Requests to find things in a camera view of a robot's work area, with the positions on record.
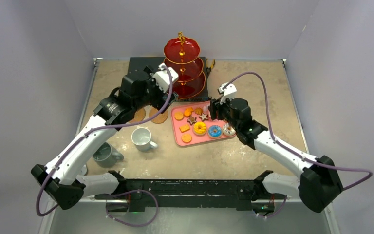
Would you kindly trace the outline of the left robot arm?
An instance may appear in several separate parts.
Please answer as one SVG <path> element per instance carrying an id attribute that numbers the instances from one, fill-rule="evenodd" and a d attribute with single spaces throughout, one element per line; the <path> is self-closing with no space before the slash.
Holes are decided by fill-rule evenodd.
<path id="1" fill-rule="evenodd" d="M 154 72 L 150 66 L 123 76 L 119 87 L 102 99 L 80 133 L 53 160 L 37 164 L 31 174 L 40 185 L 36 208 L 40 208 L 43 193 L 49 195 L 64 210 L 81 198 L 108 194 L 121 199 L 126 192 L 124 178 L 115 171 L 102 175 L 80 175 L 82 167 L 109 138 L 122 128 L 135 125 L 135 113 L 152 106 L 165 111 L 176 99 L 173 86 L 177 72 L 164 64 Z"/>

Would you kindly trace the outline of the pink serving tray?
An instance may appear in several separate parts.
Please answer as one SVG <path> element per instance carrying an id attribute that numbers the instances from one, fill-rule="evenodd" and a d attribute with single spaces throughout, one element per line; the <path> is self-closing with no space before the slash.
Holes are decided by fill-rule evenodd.
<path id="1" fill-rule="evenodd" d="M 174 139 L 179 146 L 192 146 L 236 135 L 223 120 L 212 120 L 210 102 L 198 102 L 174 107 L 170 112 Z"/>

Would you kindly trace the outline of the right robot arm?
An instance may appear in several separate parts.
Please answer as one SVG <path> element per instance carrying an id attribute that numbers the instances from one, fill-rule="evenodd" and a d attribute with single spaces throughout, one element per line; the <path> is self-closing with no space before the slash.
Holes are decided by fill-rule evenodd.
<path id="1" fill-rule="evenodd" d="M 212 119 L 225 120 L 235 130 L 239 141 L 253 150 L 273 158 L 293 176 L 269 173 L 255 183 L 254 192 L 259 198 L 270 194 L 298 197 L 315 213 L 322 212 L 343 191 L 334 162 L 327 156 L 320 158 L 302 152 L 272 134 L 255 121 L 248 102 L 242 98 L 210 101 Z"/>

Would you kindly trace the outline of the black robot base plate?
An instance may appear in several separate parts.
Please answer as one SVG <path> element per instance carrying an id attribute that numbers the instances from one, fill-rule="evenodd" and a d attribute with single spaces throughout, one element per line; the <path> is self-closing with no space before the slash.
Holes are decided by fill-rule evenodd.
<path id="1" fill-rule="evenodd" d="M 112 195 L 100 194 L 95 199 L 123 200 L 129 211 L 143 212 L 146 207 L 167 208 L 234 208 L 270 214 L 274 199 L 259 179 L 254 180 L 181 180 L 126 179 Z"/>

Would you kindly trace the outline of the red three-tier cake stand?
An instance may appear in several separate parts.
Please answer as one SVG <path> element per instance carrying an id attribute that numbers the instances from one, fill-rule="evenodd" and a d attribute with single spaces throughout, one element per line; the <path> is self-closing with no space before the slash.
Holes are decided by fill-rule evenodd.
<path id="1" fill-rule="evenodd" d="M 205 87 L 204 62 L 199 57 L 201 48 L 198 42 L 179 32 L 164 46 L 164 64 L 173 68 L 179 75 L 174 84 L 174 92 L 179 99 L 198 96 Z"/>

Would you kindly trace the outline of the pink silicone metal tongs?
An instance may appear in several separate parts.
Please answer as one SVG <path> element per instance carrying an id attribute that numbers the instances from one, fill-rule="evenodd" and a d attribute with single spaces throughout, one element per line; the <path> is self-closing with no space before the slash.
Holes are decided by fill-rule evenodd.
<path id="1" fill-rule="evenodd" d="M 209 105 L 203 107 L 203 114 L 210 116 Z"/>

